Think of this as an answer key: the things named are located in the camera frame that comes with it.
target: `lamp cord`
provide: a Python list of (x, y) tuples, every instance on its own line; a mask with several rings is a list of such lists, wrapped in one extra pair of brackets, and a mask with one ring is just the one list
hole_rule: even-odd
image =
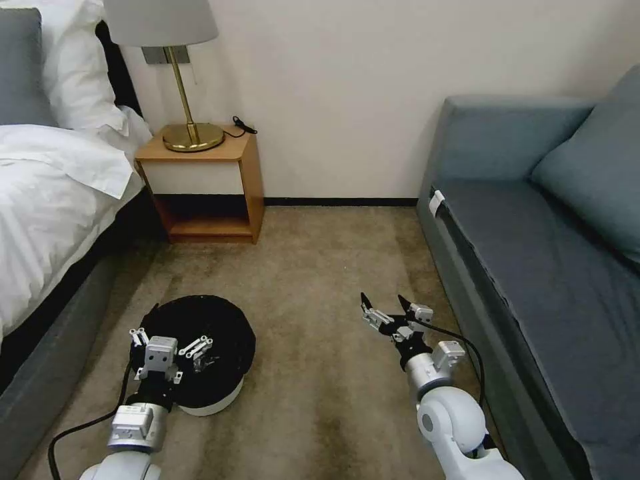
[(229, 133), (228, 131), (224, 130), (225, 134), (233, 137), (233, 138), (240, 138), (242, 137), (245, 133), (252, 133), (252, 134), (256, 134), (258, 133), (258, 130), (251, 128), (250, 126), (248, 126), (246, 123), (244, 123), (242, 120), (240, 120), (240, 118), (237, 115), (233, 116), (233, 124), (238, 127), (239, 129), (242, 129), (242, 133), (240, 135), (234, 135), (232, 133)]
[(113, 410), (111, 410), (109, 413), (102, 415), (101, 417), (98, 417), (94, 420), (83, 423), (82, 425), (78, 425), (76, 427), (72, 427), (70, 429), (64, 430), (58, 433), (54, 438), (52, 438), (51, 443), (49, 444), (49, 449), (47, 451), (47, 459), (49, 460), (49, 470), (51, 471), (51, 476), (53, 480), (62, 480), (60, 477), (60, 472), (58, 470), (58, 465), (55, 462), (55, 444), (58, 442), (58, 440), (66, 437), (67, 435), (92, 427), (97, 423), (100, 423), (114, 416), (116, 412), (118, 412), (118, 407), (120, 407), (120, 405), (122, 405), (125, 401), (125, 396), (127, 395), (127, 383), (129, 382), (130, 370), (131, 370), (131, 359), (129, 359), (127, 368), (122, 377), (122, 384), (120, 385), (120, 396), (118, 396), (118, 404), (115, 406)]

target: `wall plate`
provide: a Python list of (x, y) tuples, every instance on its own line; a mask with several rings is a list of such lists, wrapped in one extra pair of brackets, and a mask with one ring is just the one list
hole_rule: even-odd
[[(175, 59), (178, 63), (190, 63), (189, 52), (185, 45), (178, 45), (173, 48), (175, 52)], [(142, 47), (142, 53), (145, 56), (145, 60), (148, 65), (161, 65), (164, 63), (170, 63), (169, 59), (165, 55), (165, 50), (162, 47)]]

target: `white lamp shade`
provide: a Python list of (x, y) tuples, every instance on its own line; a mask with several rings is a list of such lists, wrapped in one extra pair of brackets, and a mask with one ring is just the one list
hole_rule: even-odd
[(134, 47), (192, 45), (218, 29), (208, 0), (104, 0), (111, 40)]

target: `beige carpet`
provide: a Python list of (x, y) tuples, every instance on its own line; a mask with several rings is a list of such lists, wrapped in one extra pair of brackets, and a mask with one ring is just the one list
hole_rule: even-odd
[[(417, 432), (396, 350), (361, 320), (360, 291), (390, 313), (400, 313), (402, 293), (434, 308), (436, 325), (457, 329), (414, 209), (272, 207), (256, 246), (137, 245), (76, 392), (20, 478), (48, 478), (52, 434), (112, 408), (129, 328), (156, 302), (196, 293), (245, 312), (256, 358), (224, 412), (173, 410), (155, 456), (163, 478), (443, 478)], [(457, 384), (476, 394), (468, 363)], [(105, 422), (59, 442), (63, 478), (102, 460), (108, 434)]]

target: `lamp stem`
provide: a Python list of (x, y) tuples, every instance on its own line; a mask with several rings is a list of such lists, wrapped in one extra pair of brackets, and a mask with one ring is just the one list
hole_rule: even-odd
[(189, 138), (191, 140), (192, 145), (196, 145), (200, 143), (200, 136), (198, 135), (198, 128), (193, 122), (193, 118), (191, 116), (191, 110), (189, 108), (189, 102), (187, 101), (187, 94), (185, 92), (185, 84), (182, 83), (182, 75), (180, 74), (180, 68), (178, 67), (178, 62), (175, 59), (175, 52), (173, 47), (164, 47), (165, 55), (168, 56), (171, 66), (173, 67), (173, 74), (175, 75), (175, 82), (178, 85), (178, 90), (180, 92), (180, 100), (182, 100), (182, 106), (185, 109), (185, 115), (187, 116), (187, 131), (189, 132)]

